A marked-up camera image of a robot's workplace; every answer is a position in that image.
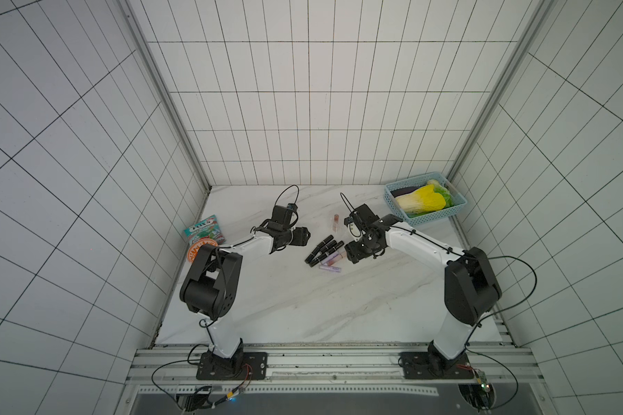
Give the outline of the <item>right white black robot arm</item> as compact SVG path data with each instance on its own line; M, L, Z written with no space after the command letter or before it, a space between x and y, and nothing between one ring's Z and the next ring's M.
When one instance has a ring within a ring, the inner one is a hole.
M391 248L442 273L446 306L443 324L422 359L401 356L401 363L413 377L441 379L458 373L459 366L467 361L472 334L502 297L487 254L477 247L461 250L444 244L392 214L376 215L365 204L351 209L344 224L358 232L356 240L345 246L351 263L377 259Z

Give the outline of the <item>pink translucent lipstick tube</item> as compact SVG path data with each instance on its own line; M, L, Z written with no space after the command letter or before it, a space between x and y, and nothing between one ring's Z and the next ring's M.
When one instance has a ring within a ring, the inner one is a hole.
M340 261L346 257L346 251L339 252L333 259L332 262Z

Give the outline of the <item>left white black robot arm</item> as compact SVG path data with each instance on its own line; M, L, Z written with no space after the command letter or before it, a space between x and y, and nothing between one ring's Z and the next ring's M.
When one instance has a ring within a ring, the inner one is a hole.
M311 237L296 226L294 203L273 207L272 215L257 226L251 237L229 247L199 248L179 291L188 310L205 316L201 326L209 336L209 349L199 360L199 380L236 378L245 368L244 343L229 312L235 302L241 271L256 259L286 249L304 247Z

